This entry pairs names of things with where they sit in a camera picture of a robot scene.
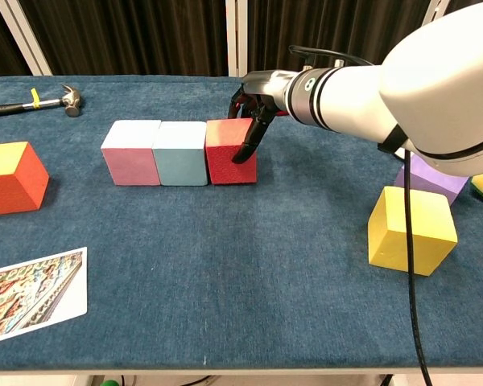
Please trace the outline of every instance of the white frame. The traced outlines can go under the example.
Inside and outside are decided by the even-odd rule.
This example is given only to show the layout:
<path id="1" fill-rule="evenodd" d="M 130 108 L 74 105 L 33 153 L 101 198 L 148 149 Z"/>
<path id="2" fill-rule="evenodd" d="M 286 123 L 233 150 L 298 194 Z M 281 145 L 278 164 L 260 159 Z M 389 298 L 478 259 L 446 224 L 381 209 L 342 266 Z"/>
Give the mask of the white frame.
<path id="1" fill-rule="evenodd" d="M 229 67 L 229 76 L 238 76 L 236 0 L 225 0 L 225 26 L 227 30 L 227 65 Z"/>
<path id="2" fill-rule="evenodd" d="M 248 0 L 236 0 L 237 22 L 237 64 L 238 76 L 247 75 L 249 56 L 247 46 L 249 40 L 249 4 Z"/>
<path id="3" fill-rule="evenodd" d="M 422 25 L 425 26 L 426 24 L 444 16 L 450 2 L 451 0 L 431 0 L 429 6 L 427 6 Z"/>
<path id="4" fill-rule="evenodd" d="M 51 75 L 52 70 L 18 0 L 0 0 L 0 13 L 22 52 L 32 75 Z"/>

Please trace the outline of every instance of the table surface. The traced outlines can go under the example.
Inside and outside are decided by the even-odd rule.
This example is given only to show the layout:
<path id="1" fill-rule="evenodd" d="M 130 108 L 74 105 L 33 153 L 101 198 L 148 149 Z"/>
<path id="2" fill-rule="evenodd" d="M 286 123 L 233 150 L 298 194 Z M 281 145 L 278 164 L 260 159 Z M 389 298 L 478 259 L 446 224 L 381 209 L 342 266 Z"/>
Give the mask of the table surface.
<path id="1" fill-rule="evenodd" d="M 238 80 L 0 78 L 0 104 L 79 88 L 63 109 L 0 117 L 51 176 L 42 209 L 0 216 L 0 267 L 88 247 L 85 316 L 0 342 L 0 371 L 414 367 L 407 275 L 368 264 L 366 224 L 401 164 L 357 138 L 278 117 L 258 183 L 115 187 L 100 146 L 118 119 L 223 118 Z M 483 200 L 452 206 L 460 238 L 417 280 L 431 366 L 483 366 Z"/>

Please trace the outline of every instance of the printed picture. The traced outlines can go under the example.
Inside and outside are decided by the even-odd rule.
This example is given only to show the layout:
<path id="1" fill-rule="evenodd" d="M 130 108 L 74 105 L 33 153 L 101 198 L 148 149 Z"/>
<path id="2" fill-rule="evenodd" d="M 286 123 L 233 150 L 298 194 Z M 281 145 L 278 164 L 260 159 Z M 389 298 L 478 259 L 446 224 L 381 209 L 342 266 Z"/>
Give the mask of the printed picture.
<path id="1" fill-rule="evenodd" d="M 87 248 L 0 269 L 0 340 L 87 312 Z"/>

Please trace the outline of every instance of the hammer head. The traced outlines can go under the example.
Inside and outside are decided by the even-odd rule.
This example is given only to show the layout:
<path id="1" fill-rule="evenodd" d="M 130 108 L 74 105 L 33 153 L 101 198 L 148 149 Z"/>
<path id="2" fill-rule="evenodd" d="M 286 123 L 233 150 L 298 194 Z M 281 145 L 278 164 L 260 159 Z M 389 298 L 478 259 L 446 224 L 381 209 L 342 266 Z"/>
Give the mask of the hammer head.
<path id="1" fill-rule="evenodd" d="M 81 113 L 79 109 L 81 106 L 81 93 L 76 88 L 65 84 L 63 84 L 63 88 L 68 92 L 61 98 L 66 115 L 69 117 L 78 117 Z"/>

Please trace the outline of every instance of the light blue block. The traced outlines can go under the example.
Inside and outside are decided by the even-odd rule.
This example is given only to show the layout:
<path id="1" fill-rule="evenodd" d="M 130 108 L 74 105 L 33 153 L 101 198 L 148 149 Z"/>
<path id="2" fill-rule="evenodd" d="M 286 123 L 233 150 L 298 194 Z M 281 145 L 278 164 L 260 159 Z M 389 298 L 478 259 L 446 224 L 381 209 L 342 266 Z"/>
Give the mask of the light blue block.
<path id="1" fill-rule="evenodd" d="M 163 122 L 153 151 L 161 185 L 204 186 L 208 184 L 204 144 L 205 122 Z"/>

